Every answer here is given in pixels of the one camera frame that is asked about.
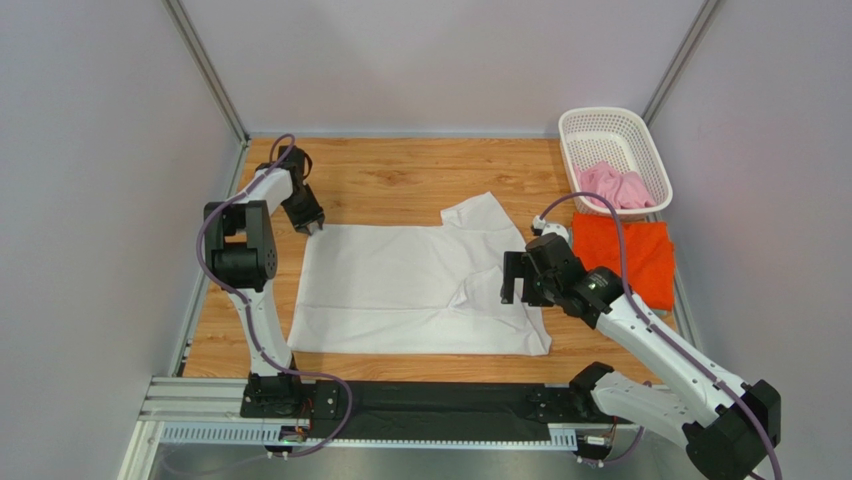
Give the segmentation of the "corner aluminium post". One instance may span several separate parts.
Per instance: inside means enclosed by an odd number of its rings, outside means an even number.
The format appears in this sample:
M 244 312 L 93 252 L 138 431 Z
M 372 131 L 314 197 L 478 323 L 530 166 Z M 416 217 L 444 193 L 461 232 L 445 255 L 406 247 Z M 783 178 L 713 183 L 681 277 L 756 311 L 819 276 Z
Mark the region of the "corner aluminium post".
M 651 127 L 655 122 L 678 80 L 685 72 L 689 61 L 724 5 L 725 1 L 723 0 L 705 0 L 701 3 L 695 18 L 642 113 L 642 118 L 648 127 Z
M 199 73 L 210 91 L 225 121 L 241 145 L 247 145 L 250 134 L 227 93 L 225 85 L 216 71 L 213 61 L 204 46 L 190 13 L 183 1 L 163 0 L 169 16 L 189 51 Z

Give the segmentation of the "right corner aluminium post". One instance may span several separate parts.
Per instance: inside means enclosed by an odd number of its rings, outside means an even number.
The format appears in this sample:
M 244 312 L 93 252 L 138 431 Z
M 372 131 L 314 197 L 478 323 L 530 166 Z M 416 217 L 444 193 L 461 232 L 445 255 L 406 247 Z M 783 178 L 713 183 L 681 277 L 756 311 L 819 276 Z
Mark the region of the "right corner aluminium post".
M 689 61 L 724 5 L 725 1 L 723 0 L 705 0 L 701 3 L 695 18 L 642 113 L 642 118 L 648 127 L 651 127 L 655 122 L 678 80 L 685 72 Z

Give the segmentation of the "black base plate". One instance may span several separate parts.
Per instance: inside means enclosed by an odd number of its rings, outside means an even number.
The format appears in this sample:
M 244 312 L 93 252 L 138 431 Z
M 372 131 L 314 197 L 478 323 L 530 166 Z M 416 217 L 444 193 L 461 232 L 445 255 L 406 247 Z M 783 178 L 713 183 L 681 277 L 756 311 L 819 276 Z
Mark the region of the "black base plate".
M 548 439 L 551 424 L 613 419 L 567 387 L 544 384 L 353 381 L 302 383 L 308 402 L 295 418 L 312 438 L 520 441 Z

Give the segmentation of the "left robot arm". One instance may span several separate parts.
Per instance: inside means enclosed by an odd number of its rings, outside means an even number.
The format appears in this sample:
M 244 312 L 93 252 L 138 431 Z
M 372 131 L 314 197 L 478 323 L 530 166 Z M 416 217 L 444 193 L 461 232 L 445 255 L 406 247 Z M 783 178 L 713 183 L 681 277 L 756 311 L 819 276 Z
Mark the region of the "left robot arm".
M 275 305 L 278 253 L 271 216 L 283 210 L 293 229 L 305 235 L 323 228 L 324 209 L 306 181 L 312 168 L 301 148 L 276 145 L 241 192 L 203 211 L 196 257 L 233 302 L 249 344 L 240 410 L 246 418 L 295 418 L 308 404 Z

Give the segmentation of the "folded orange t shirt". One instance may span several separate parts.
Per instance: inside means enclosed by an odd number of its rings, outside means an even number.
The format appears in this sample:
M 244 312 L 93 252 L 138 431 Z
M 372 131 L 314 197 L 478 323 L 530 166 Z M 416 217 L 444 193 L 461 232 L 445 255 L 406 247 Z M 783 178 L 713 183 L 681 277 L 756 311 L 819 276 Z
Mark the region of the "folded orange t shirt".
M 586 267 L 620 271 L 620 247 L 613 219 L 576 213 L 572 218 L 573 251 Z M 623 225 L 628 283 L 653 310 L 674 307 L 675 247 L 664 222 Z

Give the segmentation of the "left corner aluminium post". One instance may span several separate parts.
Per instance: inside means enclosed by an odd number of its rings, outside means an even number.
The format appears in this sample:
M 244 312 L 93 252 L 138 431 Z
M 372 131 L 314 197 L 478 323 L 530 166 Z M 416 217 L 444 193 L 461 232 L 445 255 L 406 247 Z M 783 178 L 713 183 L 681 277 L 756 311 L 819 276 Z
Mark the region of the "left corner aluminium post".
M 225 121 L 241 145 L 247 145 L 250 134 L 227 93 L 225 85 L 216 71 L 213 61 L 204 46 L 190 13 L 183 1 L 163 0 L 169 16 L 189 51 L 199 73 L 210 91 Z

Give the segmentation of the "pink t shirt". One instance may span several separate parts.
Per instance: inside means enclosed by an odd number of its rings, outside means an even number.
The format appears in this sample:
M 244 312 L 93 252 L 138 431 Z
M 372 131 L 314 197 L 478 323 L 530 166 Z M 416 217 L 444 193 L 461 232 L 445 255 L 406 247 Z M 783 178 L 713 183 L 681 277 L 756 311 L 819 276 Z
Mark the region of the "pink t shirt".
M 579 189 L 605 198 L 616 209 L 635 210 L 657 205 L 641 176 L 635 171 L 621 173 L 607 162 L 580 170 L 574 168 Z

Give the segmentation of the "white plastic laundry basket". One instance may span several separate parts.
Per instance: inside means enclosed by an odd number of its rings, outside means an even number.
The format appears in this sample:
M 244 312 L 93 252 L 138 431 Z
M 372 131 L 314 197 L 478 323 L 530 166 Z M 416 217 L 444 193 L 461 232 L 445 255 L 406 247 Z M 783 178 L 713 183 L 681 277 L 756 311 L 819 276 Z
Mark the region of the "white plastic laundry basket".
M 617 210 L 624 220 L 640 220 L 667 208 L 673 187 L 651 133 L 642 118 L 620 107 L 583 107 L 563 113 L 557 124 L 569 185 L 583 191 L 579 175 L 608 165 L 620 175 L 634 175 L 652 199 L 650 206 Z

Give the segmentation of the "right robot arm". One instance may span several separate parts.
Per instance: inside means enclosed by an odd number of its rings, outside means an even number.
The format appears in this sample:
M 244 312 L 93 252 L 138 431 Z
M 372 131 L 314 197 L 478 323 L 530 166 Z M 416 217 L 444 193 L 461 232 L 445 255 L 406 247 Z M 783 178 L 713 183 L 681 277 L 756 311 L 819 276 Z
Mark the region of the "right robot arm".
M 543 234 L 503 255 L 501 301 L 515 283 L 530 306 L 558 307 L 615 341 L 663 381 L 661 392 L 594 362 L 569 383 L 577 410 L 629 420 L 685 451 L 707 479 L 745 479 L 763 460 L 782 476 L 781 397 L 767 381 L 748 383 L 673 332 L 607 267 L 586 269 L 568 241 Z

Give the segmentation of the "white t shirt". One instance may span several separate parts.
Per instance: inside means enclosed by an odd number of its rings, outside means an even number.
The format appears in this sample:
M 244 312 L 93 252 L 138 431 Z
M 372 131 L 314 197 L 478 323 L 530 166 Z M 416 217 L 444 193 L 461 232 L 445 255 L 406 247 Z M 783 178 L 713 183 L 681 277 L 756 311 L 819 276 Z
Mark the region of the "white t shirt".
M 329 225 L 307 241 L 289 345 L 299 352 L 545 356 L 540 309 L 505 304 L 503 255 L 525 242 L 490 192 L 439 226 Z

